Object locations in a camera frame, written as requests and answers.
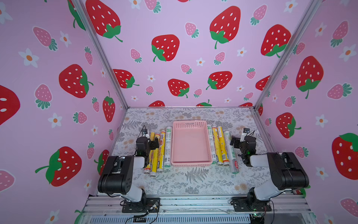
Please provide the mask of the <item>clear red-label wrap roll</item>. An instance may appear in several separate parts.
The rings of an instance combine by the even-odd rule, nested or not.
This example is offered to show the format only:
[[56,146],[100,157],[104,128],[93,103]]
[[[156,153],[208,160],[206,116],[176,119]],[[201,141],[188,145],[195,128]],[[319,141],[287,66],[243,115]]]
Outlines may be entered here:
[[230,170],[231,170],[232,174],[238,174],[239,166],[238,166],[238,162],[236,159],[234,147],[230,145],[232,136],[229,131],[224,131],[224,139],[225,139],[225,144],[226,144],[227,156],[228,156],[229,164],[230,164]]

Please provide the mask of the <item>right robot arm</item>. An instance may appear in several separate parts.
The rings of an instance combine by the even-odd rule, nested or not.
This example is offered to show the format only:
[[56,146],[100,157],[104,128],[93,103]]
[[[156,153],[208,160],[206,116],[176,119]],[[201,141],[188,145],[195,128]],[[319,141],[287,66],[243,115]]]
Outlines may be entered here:
[[229,145],[240,150],[240,157],[247,167],[266,167],[270,171],[269,180],[249,190],[246,198],[248,205],[268,202],[285,190],[308,187],[309,177],[294,153],[257,154],[256,138],[249,135],[233,137]]

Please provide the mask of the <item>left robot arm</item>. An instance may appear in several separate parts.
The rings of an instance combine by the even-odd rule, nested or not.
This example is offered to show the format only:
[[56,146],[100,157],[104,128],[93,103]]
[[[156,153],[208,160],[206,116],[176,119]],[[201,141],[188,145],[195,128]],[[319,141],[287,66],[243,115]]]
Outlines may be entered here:
[[98,192],[110,197],[120,194],[131,203],[146,203],[145,191],[132,184],[133,170],[150,165],[150,153],[159,147],[159,141],[158,138],[139,137],[136,146],[135,155],[108,157],[98,181]]

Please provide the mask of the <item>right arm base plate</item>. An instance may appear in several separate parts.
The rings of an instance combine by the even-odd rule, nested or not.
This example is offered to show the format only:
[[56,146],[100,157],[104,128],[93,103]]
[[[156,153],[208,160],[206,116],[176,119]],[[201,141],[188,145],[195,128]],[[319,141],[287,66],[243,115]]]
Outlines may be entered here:
[[251,201],[246,197],[233,197],[230,204],[235,212],[270,212],[272,208],[268,201]]

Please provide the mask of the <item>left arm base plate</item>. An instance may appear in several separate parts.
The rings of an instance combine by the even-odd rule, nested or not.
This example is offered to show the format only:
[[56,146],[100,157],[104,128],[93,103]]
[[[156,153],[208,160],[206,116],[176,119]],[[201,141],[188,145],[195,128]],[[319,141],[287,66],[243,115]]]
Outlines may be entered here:
[[159,208],[159,197],[150,197],[137,203],[125,200],[122,213],[156,213]]

